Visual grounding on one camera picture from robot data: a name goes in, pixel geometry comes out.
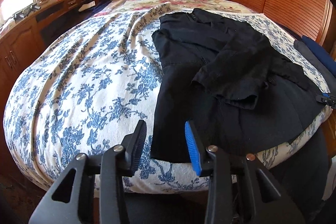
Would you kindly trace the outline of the black double-breasted coat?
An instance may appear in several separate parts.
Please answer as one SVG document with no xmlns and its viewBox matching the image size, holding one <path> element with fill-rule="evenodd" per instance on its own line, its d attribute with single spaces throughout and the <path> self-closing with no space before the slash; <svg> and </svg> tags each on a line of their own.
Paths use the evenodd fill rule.
<svg viewBox="0 0 336 224">
<path fill-rule="evenodd" d="M 189 162 L 188 121 L 203 143 L 244 155 L 294 141 L 321 113 L 319 87 L 247 22 L 202 9 L 159 20 L 153 159 Z"/>
</svg>

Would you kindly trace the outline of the folded navy blue clothes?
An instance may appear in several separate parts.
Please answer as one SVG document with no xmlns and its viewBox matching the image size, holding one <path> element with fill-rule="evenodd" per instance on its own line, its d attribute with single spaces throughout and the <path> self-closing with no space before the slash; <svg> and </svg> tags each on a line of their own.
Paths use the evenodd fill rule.
<svg viewBox="0 0 336 224">
<path fill-rule="evenodd" d="M 335 93 L 335 61 L 318 43 L 307 36 L 294 41 L 294 47 L 317 69 Z"/>
</svg>

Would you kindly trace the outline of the blue floral bed sheet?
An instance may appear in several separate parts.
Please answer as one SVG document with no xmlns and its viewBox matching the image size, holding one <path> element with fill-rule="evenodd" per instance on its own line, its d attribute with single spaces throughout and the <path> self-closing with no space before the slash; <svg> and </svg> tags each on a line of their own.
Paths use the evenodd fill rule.
<svg viewBox="0 0 336 224">
<path fill-rule="evenodd" d="M 140 119 L 147 137 L 128 192 L 203 191 L 207 178 L 189 164 L 150 158 L 162 68 L 152 33 L 171 3 L 116 9 L 84 20 L 57 38 L 16 80 L 3 129 L 23 175 L 47 190 L 79 153 L 96 155 L 120 143 Z"/>
</svg>

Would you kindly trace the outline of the pink floral quilt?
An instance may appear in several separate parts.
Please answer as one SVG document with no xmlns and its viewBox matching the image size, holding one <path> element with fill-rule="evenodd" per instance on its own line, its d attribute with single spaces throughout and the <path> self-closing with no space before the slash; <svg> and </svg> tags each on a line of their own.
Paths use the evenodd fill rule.
<svg viewBox="0 0 336 224">
<path fill-rule="evenodd" d="M 210 11 L 234 12 L 249 14 L 252 10 L 228 0 L 108 0 L 94 11 L 95 16 L 108 15 L 114 12 L 147 10 L 164 3 L 171 4 L 173 10 L 204 9 Z"/>
</svg>

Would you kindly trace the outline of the wooden desk cabinet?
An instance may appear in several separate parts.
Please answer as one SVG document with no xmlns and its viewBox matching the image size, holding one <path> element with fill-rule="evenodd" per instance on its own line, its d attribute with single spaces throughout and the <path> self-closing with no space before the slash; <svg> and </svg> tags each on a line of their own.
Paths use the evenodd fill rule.
<svg viewBox="0 0 336 224">
<path fill-rule="evenodd" d="M 50 3 L 22 19 L 1 37 L 1 110 L 18 76 L 46 49 L 42 29 L 83 3 L 84 0 Z"/>
</svg>

